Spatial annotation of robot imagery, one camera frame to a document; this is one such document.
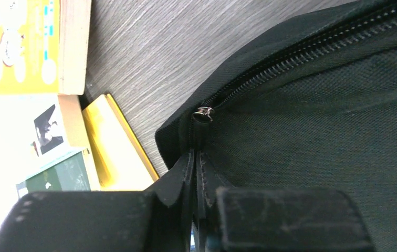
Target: green book cover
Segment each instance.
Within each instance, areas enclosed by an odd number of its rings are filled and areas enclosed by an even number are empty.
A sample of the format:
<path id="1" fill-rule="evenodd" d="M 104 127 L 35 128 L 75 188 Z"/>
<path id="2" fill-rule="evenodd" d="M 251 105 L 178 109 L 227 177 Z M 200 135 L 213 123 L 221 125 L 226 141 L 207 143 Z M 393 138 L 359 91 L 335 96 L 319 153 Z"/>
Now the green book cover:
<path id="1" fill-rule="evenodd" d="M 82 153 L 68 159 L 16 185 L 19 198 L 27 193 L 43 191 L 90 191 Z"/>

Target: black bag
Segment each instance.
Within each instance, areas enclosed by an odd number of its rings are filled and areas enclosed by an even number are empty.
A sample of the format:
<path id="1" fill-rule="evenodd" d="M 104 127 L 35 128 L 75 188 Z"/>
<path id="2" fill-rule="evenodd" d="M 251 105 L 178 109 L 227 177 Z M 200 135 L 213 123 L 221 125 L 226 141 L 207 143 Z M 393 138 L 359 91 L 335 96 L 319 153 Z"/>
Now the black bag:
<path id="1" fill-rule="evenodd" d="M 397 1 L 354 2 L 271 28 L 227 59 L 155 139 L 168 168 L 185 155 L 206 159 L 237 187 L 341 190 L 377 250 L 397 251 Z"/>

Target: metal zipper slider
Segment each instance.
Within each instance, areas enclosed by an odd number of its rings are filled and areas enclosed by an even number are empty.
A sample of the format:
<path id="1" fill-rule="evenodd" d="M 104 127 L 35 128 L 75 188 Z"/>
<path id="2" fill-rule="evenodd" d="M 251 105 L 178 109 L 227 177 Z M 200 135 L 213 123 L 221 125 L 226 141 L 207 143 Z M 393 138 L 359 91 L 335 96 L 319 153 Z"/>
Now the metal zipper slider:
<path id="1" fill-rule="evenodd" d="M 214 109 L 211 107 L 199 107 L 197 112 L 193 113 L 193 117 L 195 119 L 203 120 L 205 119 L 208 122 L 212 122 L 211 115 L 214 113 Z"/>

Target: yellow book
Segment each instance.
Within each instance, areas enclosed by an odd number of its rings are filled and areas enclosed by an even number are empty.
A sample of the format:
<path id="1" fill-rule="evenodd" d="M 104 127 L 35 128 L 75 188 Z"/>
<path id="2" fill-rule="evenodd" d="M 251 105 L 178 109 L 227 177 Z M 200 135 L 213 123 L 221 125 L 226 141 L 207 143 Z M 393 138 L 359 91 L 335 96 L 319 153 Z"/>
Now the yellow book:
<path id="1" fill-rule="evenodd" d="M 0 0 L 0 95 L 83 94 L 90 6 Z"/>
<path id="2" fill-rule="evenodd" d="M 110 94 L 82 112 L 101 190 L 142 191 L 159 177 Z"/>

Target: zipper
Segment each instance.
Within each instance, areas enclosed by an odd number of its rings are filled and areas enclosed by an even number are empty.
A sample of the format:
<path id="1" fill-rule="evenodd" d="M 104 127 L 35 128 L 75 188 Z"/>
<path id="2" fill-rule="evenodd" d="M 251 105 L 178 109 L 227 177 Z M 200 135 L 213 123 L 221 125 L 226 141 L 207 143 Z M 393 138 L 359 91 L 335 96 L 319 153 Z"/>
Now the zipper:
<path id="1" fill-rule="evenodd" d="M 207 238 L 207 220 L 206 220 L 206 207 L 205 207 L 205 196 L 203 191 L 203 178 L 201 177 L 202 171 L 201 167 L 197 167 L 197 162 L 200 162 L 200 150 L 203 148 L 206 137 L 208 135 L 208 130 L 211 122 L 213 121 L 211 115 L 214 113 L 214 109 L 210 107 L 199 107 L 197 111 L 192 114 L 191 117 L 191 128 L 190 141 L 192 145 L 192 150 L 194 152 L 194 171 L 195 174 L 195 201 L 194 201 L 194 213 L 192 215 L 192 227 L 194 236 L 197 236 L 198 243 L 196 247 L 197 251 L 205 251 L 205 244 Z"/>
<path id="2" fill-rule="evenodd" d="M 194 114 L 216 110 L 283 73 L 397 26 L 397 2 L 267 57 L 204 100 Z"/>

